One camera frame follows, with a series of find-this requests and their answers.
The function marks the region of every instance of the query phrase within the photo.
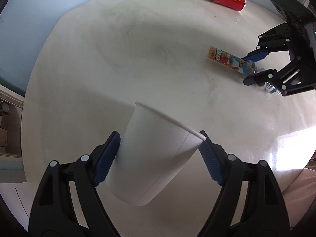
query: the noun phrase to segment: cloth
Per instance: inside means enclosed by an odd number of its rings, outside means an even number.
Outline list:
[[[283,198],[293,228],[305,215],[316,197],[316,171],[304,168],[284,190]]]

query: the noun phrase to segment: ribbed blue pad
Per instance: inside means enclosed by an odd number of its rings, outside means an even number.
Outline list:
[[[98,186],[99,183],[105,180],[105,177],[110,170],[120,144],[121,136],[119,133],[116,133],[103,151],[99,161],[95,165],[95,175],[93,179],[95,186]]]
[[[210,147],[210,144],[207,141],[202,142],[199,150],[204,163],[211,175],[211,178],[219,185],[221,185],[224,182],[224,178],[222,176],[222,166],[212,148]]]

